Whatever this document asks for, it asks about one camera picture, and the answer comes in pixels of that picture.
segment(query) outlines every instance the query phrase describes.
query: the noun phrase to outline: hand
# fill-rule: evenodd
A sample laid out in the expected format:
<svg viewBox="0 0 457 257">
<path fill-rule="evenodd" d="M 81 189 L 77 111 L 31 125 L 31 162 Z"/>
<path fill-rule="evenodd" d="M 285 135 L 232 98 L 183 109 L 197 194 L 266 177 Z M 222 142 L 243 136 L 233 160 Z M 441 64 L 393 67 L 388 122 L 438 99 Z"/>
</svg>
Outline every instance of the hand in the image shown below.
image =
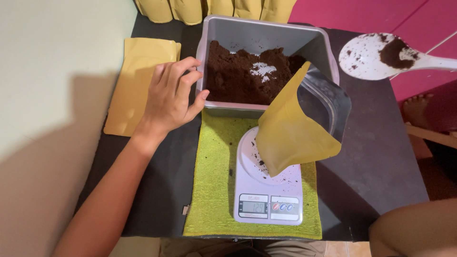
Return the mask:
<svg viewBox="0 0 457 257">
<path fill-rule="evenodd" d="M 155 67 L 144 115 L 132 137 L 140 137 L 146 144 L 157 138 L 162 141 L 168 132 L 193 120 L 202 111 L 208 90 L 201 91 L 189 106 L 191 86 L 203 77 L 196 70 L 201 64 L 201 61 L 187 57 Z"/>
</svg>

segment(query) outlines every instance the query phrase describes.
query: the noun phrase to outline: fingernail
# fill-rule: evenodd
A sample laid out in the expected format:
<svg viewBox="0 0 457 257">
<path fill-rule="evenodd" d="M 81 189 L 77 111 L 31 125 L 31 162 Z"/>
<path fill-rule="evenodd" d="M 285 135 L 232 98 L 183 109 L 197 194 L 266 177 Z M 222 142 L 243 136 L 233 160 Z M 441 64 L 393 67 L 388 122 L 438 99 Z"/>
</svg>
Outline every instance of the fingernail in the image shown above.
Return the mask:
<svg viewBox="0 0 457 257">
<path fill-rule="evenodd" d="M 209 91 L 204 91 L 204 92 L 202 93 L 202 98 L 203 98 L 203 100 L 206 100 L 206 98 L 208 97 L 208 95 L 209 95 Z"/>
</svg>

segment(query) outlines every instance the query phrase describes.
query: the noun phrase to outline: scale platform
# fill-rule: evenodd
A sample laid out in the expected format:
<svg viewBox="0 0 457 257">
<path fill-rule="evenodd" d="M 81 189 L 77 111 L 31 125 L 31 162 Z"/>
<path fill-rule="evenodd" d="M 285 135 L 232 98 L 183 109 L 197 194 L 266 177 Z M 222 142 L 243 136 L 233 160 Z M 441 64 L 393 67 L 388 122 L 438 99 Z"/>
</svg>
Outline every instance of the scale platform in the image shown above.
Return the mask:
<svg viewBox="0 0 457 257">
<path fill-rule="evenodd" d="M 255 143 L 259 127 L 241 138 L 236 156 L 234 218 L 238 222 L 300 225 L 303 191 L 300 165 L 270 177 Z"/>
</svg>

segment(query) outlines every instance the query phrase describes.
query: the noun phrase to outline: foot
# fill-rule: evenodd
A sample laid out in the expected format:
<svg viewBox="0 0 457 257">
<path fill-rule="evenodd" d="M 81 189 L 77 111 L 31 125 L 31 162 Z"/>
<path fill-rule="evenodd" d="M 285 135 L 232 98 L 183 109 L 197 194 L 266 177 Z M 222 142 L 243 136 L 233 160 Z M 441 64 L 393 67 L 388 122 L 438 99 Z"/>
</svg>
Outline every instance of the foot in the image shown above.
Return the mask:
<svg viewBox="0 0 457 257">
<path fill-rule="evenodd" d="M 418 95 L 404 101 L 403 112 L 406 120 L 409 121 L 411 125 L 423 129 L 431 129 L 425 118 L 425 108 L 432 96 L 433 94 L 428 94 L 426 96 Z"/>
</svg>

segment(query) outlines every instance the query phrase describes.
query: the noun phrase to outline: finger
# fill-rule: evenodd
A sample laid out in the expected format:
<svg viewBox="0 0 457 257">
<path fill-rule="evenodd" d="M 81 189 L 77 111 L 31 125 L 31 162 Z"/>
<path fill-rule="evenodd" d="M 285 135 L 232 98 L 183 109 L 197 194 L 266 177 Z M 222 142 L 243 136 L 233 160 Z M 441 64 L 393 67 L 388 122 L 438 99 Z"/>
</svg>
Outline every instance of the finger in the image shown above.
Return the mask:
<svg viewBox="0 0 457 257">
<path fill-rule="evenodd" d="M 186 116 L 184 117 L 184 120 L 186 122 L 193 120 L 195 116 L 197 116 L 197 114 L 203 110 L 203 107 L 205 107 L 205 100 L 208 97 L 208 95 L 209 90 L 205 89 L 201 91 L 197 95 L 197 97 L 195 97 L 194 103 L 191 106 L 189 106 L 189 108 L 187 109 Z"/>
<path fill-rule="evenodd" d="M 168 77 L 170 76 L 171 67 L 174 63 L 175 62 L 164 63 L 165 70 L 164 70 L 162 77 L 160 78 L 160 82 L 159 82 L 163 87 L 166 87 L 168 84 Z"/>
<path fill-rule="evenodd" d="M 197 67 L 201 65 L 202 62 L 193 58 L 193 57 L 187 57 L 179 62 L 175 62 L 170 69 L 170 76 L 168 78 L 168 84 L 167 86 L 171 86 L 176 90 L 176 87 L 178 86 L 178 82 L 182 74 L 192 68 L 192 67 Z"/>
<path fill-rule="evenodd" d="M 152 74 L 152 79 L 150 86 L 156 86 L 160 79 L 162 78 L 165 71 L 165 64 L 158 64 L 155 66 L 154 73 Z"/>
<path fill-rule="evenodd" d="M 203 77 L 203 73 L 200 71 L 191 71 L 188 74 L 182 76 L 179 79 L 179 86 L 176 90 L 176 98 L 181 100 L 189 99 L 189 94 L 191 92 L 192 85 Z"/>
</svg>

